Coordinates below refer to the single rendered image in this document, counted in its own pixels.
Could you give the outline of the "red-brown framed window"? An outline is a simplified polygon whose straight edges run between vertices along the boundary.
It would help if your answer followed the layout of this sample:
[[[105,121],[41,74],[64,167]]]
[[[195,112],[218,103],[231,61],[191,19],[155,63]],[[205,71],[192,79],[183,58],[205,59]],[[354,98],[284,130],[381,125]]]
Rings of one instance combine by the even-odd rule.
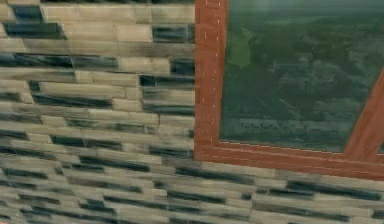
[[[219,140],[230,0],[195,1],[195,129],[198,161],[384,181],[384,69],[341,153]]]

